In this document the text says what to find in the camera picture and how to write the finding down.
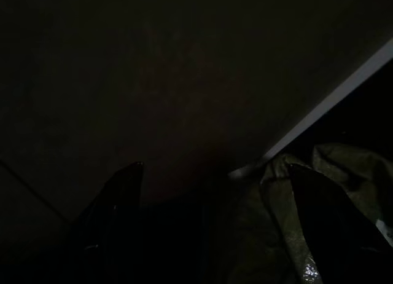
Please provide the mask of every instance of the dark floor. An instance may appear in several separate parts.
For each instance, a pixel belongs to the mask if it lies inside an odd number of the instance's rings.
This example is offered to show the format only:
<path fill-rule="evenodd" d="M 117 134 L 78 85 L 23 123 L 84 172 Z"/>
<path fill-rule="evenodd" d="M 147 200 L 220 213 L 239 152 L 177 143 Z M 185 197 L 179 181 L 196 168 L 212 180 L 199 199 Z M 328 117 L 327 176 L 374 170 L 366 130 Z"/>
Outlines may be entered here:
<path fill-rule="evenodd" d="M 391 0 L 0 1 L 0 157 L 68 221 L 136 160 L 155 203 L 258 157 L 393 30 Z M 57 232 L 8 179 L 0 224 Z"/>

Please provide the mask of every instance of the white wall trim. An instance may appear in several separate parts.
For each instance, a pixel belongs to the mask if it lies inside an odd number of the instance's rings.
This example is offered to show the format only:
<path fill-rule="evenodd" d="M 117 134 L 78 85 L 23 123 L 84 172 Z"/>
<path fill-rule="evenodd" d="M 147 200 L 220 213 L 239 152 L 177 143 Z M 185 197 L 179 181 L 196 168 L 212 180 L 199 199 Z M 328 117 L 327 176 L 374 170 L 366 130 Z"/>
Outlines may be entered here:
<path fill-rule="evenodd" d="M 284 149 L 291 141 L 296 139 L 308 127 L 312 126 L 327 111 L 332 109 L 353 90 L 358 88 L 371 75 L 393 59 L 393 39 L 389 40 L 376 53 L 374 53 L 359 69 L 342 82 L 335 90 L 324 98 L 310 113 L 306 115 L 293 129 L 272 146 L 262 157 L 265 163 Z"/>

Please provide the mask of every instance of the floor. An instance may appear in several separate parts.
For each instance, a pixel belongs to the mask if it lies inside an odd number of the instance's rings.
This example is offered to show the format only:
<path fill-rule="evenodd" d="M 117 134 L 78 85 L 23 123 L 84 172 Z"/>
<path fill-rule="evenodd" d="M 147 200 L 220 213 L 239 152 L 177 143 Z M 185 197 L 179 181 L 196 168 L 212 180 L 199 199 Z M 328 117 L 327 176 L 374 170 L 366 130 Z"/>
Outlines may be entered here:
<path fill-rule="evenodd" d="M 136 160 L 150 204 L 257 158 L 391 37 L 390 1 L 2 0 L 0 158 L 24 182 L 2 168 L 0 244 L 49 242 Z"/>

